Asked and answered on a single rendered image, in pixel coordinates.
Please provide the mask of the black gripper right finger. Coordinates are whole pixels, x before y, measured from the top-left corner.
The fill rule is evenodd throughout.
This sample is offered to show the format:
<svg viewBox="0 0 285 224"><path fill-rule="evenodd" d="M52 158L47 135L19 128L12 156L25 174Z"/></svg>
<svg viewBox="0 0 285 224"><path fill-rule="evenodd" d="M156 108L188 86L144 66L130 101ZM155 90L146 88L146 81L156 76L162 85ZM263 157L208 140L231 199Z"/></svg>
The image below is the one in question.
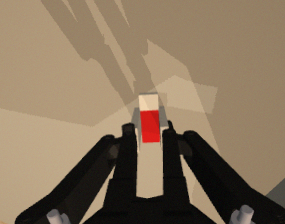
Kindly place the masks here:
<svg viewBox="0 0 285 224"><path fill-rule="evenodd" d="M177 134L164 106L158 111L163 224L195 224L180 155L225 224L285 224L285 208L251 188L197 132Z"/></svg>

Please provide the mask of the grey drawer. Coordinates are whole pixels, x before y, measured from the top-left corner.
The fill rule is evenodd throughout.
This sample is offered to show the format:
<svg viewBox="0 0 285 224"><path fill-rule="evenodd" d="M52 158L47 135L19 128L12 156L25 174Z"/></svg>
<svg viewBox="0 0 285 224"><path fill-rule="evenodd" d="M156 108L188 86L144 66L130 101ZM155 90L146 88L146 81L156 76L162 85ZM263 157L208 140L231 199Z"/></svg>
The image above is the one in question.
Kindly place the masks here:
<svg viewBox="0 0 285 224"><path fill-rule="evenodd" d="M285 181L269 196L267 196L267 198L273 200L274 202L285 208Z"/></svg>

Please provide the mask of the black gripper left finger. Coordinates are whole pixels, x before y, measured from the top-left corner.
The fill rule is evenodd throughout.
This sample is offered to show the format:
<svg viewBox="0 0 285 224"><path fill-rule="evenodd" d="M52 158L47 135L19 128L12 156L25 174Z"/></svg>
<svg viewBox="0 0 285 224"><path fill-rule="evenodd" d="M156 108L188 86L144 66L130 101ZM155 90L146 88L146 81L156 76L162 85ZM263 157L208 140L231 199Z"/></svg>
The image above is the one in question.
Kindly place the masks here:
<svg viewBox="0 0 285 224"><path fill-rule="evenodd" d="M15 224L79 224L114 166L96 224L130 224L131 196L137 194L140 107L134 108L131 123L121 127L122 137L103 136L48 195L20 213Z"/></svg>

